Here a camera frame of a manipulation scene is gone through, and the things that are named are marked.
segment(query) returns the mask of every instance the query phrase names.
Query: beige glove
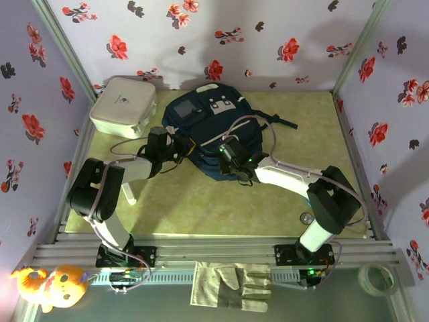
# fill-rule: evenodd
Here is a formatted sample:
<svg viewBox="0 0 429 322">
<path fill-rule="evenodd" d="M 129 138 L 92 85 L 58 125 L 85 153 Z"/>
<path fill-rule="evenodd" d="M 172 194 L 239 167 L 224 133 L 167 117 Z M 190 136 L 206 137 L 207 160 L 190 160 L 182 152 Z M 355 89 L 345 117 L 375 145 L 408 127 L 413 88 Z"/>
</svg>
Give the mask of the beige glove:
<svg viewBox="0 0 429 322">
<path fill-rule="evenodd" d="M 197 262 L 190 304 L 266 312 L 270 276 L 269 265 Z"/>
</svg>

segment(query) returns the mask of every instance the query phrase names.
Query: stuffed toy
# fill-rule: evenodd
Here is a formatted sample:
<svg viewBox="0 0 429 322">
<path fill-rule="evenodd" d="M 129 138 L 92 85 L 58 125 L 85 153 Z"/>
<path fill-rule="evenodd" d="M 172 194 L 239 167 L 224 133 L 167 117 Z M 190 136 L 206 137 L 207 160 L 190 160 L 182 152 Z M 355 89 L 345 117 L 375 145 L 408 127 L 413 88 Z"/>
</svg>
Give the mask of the stuffed toy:
<svg viewBox="0 0 429 322">
<path fill-rule="evenodd" d="M 48 313 L 52 307 L 71 307 L 85 294 L 88 288 L 89 272 L 71 266 L 61 265 L 50 275 L 38 270 L 38 277 L 32 278 L 33 268 L 16 270 L 10 278 L 17 279 L 20 295 L 31 303 L 40 304 L 42 312 Z"/>
</svg>

